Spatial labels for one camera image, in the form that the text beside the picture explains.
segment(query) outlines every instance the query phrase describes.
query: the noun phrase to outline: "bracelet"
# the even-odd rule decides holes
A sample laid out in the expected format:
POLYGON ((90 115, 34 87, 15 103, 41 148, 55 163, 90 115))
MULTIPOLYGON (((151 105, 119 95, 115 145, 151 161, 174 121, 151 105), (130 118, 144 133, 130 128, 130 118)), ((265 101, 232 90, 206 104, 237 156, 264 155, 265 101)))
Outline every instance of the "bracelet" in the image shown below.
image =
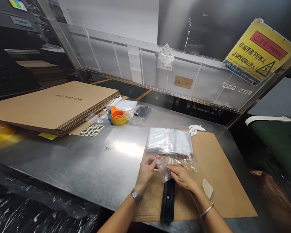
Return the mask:
POLYGON ((200 218, 204 218, 206 216, 206 214, 212 209, 212 207, 214 207, 214 204, 212 202, 211 202, 211 204, 212 205, 208 209, 206 209, 206 211, 204 213, 202 213, 200 215, 200 218))

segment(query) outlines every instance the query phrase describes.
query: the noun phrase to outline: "white paper tag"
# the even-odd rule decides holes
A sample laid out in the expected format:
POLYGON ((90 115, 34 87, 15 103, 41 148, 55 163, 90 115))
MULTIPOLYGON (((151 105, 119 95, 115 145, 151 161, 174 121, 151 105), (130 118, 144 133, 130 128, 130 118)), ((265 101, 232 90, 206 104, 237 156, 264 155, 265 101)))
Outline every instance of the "white paper tag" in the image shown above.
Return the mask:
POLYGON ((248 90, 245 90, 245 89, 240 89, 238 92, 244 93, 244 94, 248 94, 248 95, 251 95, 251 93, 252 93, 252 91, 248 91, 248 90))
POLYGON ((162 69, 165 69, 165 70, 169 70, 169 71, 172 71, 172 66, 169 64, 169 65, 166 65, 165 63, 163 63, 161 61, 161 68, 162 69))
POLYGON ((168 64, 175 59, 168 43, 163 48, 161 48, 160 53, 160 59, 165 64, 168 64))
POLYGON ((231 90, 235 90, 235 88, 236 88, 236 86, 232 86, 232 85, 228 85, 228 84, 223 84, 222 87, 227 88, 227 89, 231 89, 231 90))

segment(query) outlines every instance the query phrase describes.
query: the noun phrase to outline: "warning sign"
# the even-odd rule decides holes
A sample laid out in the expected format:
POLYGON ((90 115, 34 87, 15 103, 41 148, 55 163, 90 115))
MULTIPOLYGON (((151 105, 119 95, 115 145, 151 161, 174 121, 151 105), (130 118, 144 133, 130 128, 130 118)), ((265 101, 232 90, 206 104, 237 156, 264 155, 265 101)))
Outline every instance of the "warning sign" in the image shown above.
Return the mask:
POLYGON ((223 62, 223 66, 256 86, 291 56, 291 42, 255 19, 223 62))

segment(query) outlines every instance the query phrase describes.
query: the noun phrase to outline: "white glove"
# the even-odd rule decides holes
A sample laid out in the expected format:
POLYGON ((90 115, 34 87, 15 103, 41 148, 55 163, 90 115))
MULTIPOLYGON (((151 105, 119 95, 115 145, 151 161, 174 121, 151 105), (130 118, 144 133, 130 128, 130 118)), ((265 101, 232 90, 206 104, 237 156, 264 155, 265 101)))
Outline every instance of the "white glove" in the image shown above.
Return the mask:
POLYGON ((191 134, 191 136, 194 136, 197 134, 197 131, 205 131, 205 129, 202 126, 198 126, 198 125, 191 125, 189 126, 189 133, 191 134))

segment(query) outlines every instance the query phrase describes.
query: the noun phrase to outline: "woman's hand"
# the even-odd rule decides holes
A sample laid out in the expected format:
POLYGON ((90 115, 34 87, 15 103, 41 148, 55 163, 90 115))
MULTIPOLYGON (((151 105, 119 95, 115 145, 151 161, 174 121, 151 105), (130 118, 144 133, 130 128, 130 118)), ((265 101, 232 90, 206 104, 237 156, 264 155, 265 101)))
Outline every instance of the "woman's hand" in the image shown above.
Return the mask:
POLYGON ((196 188, 197 184, 192 179, 186 165, 173 164, 173 165, 167 166, 167 168, 170 170, 171 176, 174 178, 174 180, 177 182, 177 184, 180 187, 191 192, 194 190, 194 188, 196 188))
POLYGON ((143 196, 148 188, 150 180, 153 175, 153 171, 156 167, 155 159, 159 159, 160 157, 146 157, 141 163, 139 168, 139 174, 135 186, 135 191, 143 196))

